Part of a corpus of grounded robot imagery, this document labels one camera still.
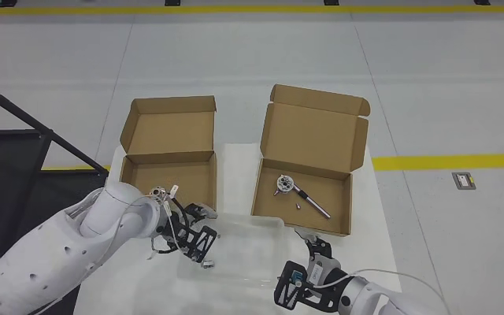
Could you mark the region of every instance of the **cardboard box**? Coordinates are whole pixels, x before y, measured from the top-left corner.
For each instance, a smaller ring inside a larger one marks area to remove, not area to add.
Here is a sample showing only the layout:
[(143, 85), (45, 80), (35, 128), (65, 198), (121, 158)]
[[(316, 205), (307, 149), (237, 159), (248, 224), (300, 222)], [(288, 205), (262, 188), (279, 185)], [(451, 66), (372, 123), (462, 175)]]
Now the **cardboard box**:
[[(352, 174), (364, 162), (369, 103), (349, 95), (275, 85), (262, 132), (252, 214), (279, 217), (286, 225), (349, 235)], [(278, 194), (289, 175), (332, 217), (326, 219), (294, 191)]]
[(217, 205), (217, 158), (213, 151), (213, 96), (133, 100), (120, 143), (126, 151), (120, 181), (148, 194), (179, 185), (183, 205)]

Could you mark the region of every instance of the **cable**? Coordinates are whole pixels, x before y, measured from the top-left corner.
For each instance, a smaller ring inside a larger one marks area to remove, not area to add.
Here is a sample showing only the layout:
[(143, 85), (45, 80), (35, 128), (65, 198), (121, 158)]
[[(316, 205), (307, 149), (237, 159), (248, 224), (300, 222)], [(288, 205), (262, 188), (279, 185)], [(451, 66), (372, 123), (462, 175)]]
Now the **cable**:
[[(123, 217), (124, 215), (126, 214), (126, 211), (128, 211), (129, 207), (132, 206), (135, 202), (137, 202), (138, 200), (140, 200), (141, 198), (145, 198), (145, 197), (150, 197), (150, 195), (143, 195), (141, 197), (138, 197), (137, 199), (135, 199), (134, 201), (130, 202), (125, 208), (124, 208), (124, 211), (123, 213), (120, 215), (120, 218), (119, 218), (119, 221), (117, 222), (117, 225), (116, 225), (116, 230), (115, 232), (113, 233), (113, 237), (112, 239), (110, 240), (109, 242), (109, 245), (107, 246), (107, 249), (105, 250), (105, 253), (103, 253), (103, 255), (100, 257), (100, 259), (98, 259), (97, 261), (95, 262), (100, 262), (108, 253), (109, 253), (109, 250), (110, 250), (110, 247), (112, 246), (113, 244), (113, 241), (116, 239), (116, 236), (117, 236), (117, 232), (119, 231), (119, 227), (120, 227), (120, 223), (121, 221), (123, 220)], [(38, 313), (36, 313), (35, 315), (40, 315), (41, 313), (44, 313), (45, 311), (47, 311), (49, 308), (51, 308), (52, 306), (54, 306), (56, 303), (60, 302), (68, 293), (70, 293), (70, 291), (72, 291), (73, 289), (75, 289), (79, 284), (81, 284), (88, 276), (89, 274), (91, 273), (91, 270), (88, 270), (87, 272), (85, 272), (83, 274), (83, 276), (79, 279), (79, 281), (77, 281), (77, 284), (73, 285), (70, 290), (66, 291), (60, 298), (57, 298), (55, 299), (54, 301), (52, 301), (48, 306), (44, 307), (41, 311), (39, 311)]]
[[(173, 196), (173, 198), (170, 197), (170, 199), (172, 199), (172, 202), (175, 203), (175, 205), (180, 209), (180, 212), (182, 213), (182, 217), (183, 217), (183, 222), (184, 222), (183, 225), (186, 228), (189, 228), (189, 219), (187, 219), (186, 210), (182, 207), (180, 202), (175, 199), (175, 196)], [(186, 233), (184, 236), (184, 241), (187, 242), (188, 240), (189, 240), (189, 233)]]
[(164, 201), (161, 205), (163, 206), (163, 208), (165, 208), (166, 215), (168, 216), (168, 222), (170, 224), (170, 228), (172, 229), (173, 242), (175, 243), (176, 248), (180, 250), (180, 253), (183, 253), (183, 251), (180, 249), (179, 243), (176, 241), (176, 235), (175, 235), (175, 229), (173, 229), (172, 211), (170, 209), (170, 205), (168, 204), (167, 201)]
[(443, 302), (443, 305), (444, 305), (445, 309), (447, 309), (448, 315), (451, 315), (451, 311), (448, 308), (447, 302), (444, 300), (443, 296), (434, 287), (432, 287), (429, 283), (423, 281), (422, 279), (420, 279), (418, 277), (415, 277), (415, 276), (411, 276), (410, 274), (404, 273), (404, 272), (396, 272), (396, 271), (391, 271), (391, 270), (383, 270), (383, 269), (375, 269), (375, 268), (360, 269), (360, 270), (354, 271), (352, 273), (349, 273), (346, 276), (344, 276), (343, 278), (337, 279), (336, 281), (333, 281), (333, 282), (328, 283), (328, 284), (323, 284), (323, 285), (320, 285), (320, 286), (313, 286), (313, 288), (315, 288), (315, 289), (325, 289), (326, 287), (332, 287), (332, 286), (334, 286), (336, 284), (339, 284), (340, 282), (342, 282), (342, 281), (344, 281), (344, 280), (346, 280), (348, 278), (351, 278), (352, 276), (359, 276), (358, 273), (365, 272), (365, 271), (383, 272), (383, 273), (390, 273), (392, 275), (406, 276), (408, 278), (411, 278), (411, 279), (414, 279), (414, 280), (416, 280), (418, 282), (423, 283), (424, 285), (426, 285), (429, 289), (431, 289), (438, 296), (438, 298), (441, 300), (441, 302)]

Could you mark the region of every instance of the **yellow line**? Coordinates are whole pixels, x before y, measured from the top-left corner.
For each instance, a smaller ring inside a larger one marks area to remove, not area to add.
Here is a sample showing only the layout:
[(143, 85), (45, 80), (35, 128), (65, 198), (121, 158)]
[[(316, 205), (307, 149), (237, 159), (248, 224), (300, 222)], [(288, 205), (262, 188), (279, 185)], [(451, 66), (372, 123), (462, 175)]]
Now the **yellow line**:
[(425, 169), (504, 168), (504, 154), (374, 157), (375, 171), (421, 171)]
[(0, 9), (0, 15), (198, 13), (504, 13), (504, 6), (110, 6)]

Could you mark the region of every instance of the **white cable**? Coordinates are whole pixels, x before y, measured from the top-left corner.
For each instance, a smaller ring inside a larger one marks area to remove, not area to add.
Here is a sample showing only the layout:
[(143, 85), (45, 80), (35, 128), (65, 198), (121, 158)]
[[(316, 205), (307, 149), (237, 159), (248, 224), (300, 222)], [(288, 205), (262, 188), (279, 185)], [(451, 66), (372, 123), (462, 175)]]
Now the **white cable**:
[(168, 204), (167, 201), (164, 201), (161, 205), (165, 209), (166, 215), (168, 216), (168, 222), (170, 223), (170, 228), (172, 229), (173, 242), (175, 243), (176, 248), (178, 248), (180, 250), (180, 253), (183, 253), (183, 251), (180, 249), (179, 243), (176, 241), (176, 235), (175, 235), (175, 229), (173, 229), (172, 211), (170, 209), (170, 205)]
[(359, 276), (358, 273), (365, 272), (365, 271), (384, 272), (384, 273), (390, 273), (390, 274), (398, 275), (398, 276), (407, 276), (407, 277), (409, 277), (411, 279), (414, 279), (416, 281), (419, 281), (419, 282), (423, 283), (424, 285), (426, 285), (429, 289), (431, 289), (438, 296), (438, 298), (441, 300), (441, 302), (443, 302), (443, 305), (444, 305), (445, 309), (447, 309), (448, 315), (451, 315), (451, 311), (448, 308), (447, 302), (444, 300), (443, 296), (434, 287), (432, 287), (429, 283), (423, 281), (422, 279), (417, 278), (415, 276), (411, 276), (410, 274), (404, 273), (404, 272), (397, 272), (397, 271), (383, 270), (383, 269), (375, 269), (375, 268), (360, 269), (360, 270), (354, 271), (352, 273), (349, 273), (346, 276), (344, 276), (343, 278), (337, 279), (336, 281), (333, 281), (333, 282), (328, 283), (328, 284), (320, 285), (320, 286), (313, 286), (313, 288), (315, 288), (315, 289), (324, 289), (326, 287), (332, 287), (333, 285), (339, 284), (340, 282), (342, 282), (342, 281), (344, 281), (344, 280), (346, 280), (348, 278), (351, 278), (352, 276)]
[[(116, 225), (116, 231), (113, 233), (113, 237), (112, 239), (110, 240), (110, 243), (109, 245), (107, 246), (107, 249), (105, 250), (105, 253), (103, 253), (103, 255), (100, 257), (100, 259), (98, 259), (96, 262), (100, 262), (109, 252), (110, 250), (110, 247), (112, 246), (112, 243), (113, 241), (116, 239), (116, 236), (117, 236), (117, 232), (119, 231), (119, 227), (120, 227), (120, 223), (121, 221), (123, 220), (123, 217), (124, 215), (126, 214), (126, 211), (128, 211), (129, 207), (131, 205), (133, 205), (135, 202), (137, 202), (138, 200), (140, 200), (141, 198), (145, 198), (145, 197), (150, 197), (149, 195), (143, 195), (141, 197), (138, 197), (137, 199), (135, 199), (134, 201), (130, 202), (125, 208), (124, 208), (124, 211), (123, 213), (120, 215), (120, 218), (119, 218), (119, 221), (117, 222), (117, 225)], [(88, 270), (87, 272), (85, 272), (83, 274), (83, 276), (79, 279), (79, 281), (77, 281), (77, 284), (73, 285), (70, 290), (66, 291), (61, 297), (55, 299), (54, 301), (52, 301), (48, 306), (44, 307), (41, 311), (39, 311), (38, 313), (36, 313), (35, 315), (40, 315), (41, 313), (44, 313), (46, 310), (48, 310), (49, 308), (51, 308), (52, 306), (54, 306), (54, 304), (60, 302), (68, 293), (70, 293), (70, 291), (72, 291), (73, 289), (75, 289), (79, 284), (81, 284), (86, 278), (87, 276), (89, 276), (89, 274), (91, 273), (91, 270)]]

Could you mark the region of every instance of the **tool handle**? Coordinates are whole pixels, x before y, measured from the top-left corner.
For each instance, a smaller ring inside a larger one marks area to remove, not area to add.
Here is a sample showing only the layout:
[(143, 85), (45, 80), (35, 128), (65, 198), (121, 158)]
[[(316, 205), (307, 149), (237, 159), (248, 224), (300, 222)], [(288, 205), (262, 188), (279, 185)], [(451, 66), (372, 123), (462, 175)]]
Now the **tool handle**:
[(313, 199), (311, 199), (307, 193), (304, 192), (303, 189), (300, 189), (297, 185), (294, 185), (294, 190), (298, 193), (301, 198), (305, 199), (307, 202), (309, 202), (315, 209), (317, 209), (324, 217), (330, 219), (331, 215), (322, 209), (321, 206), (319, 206)]

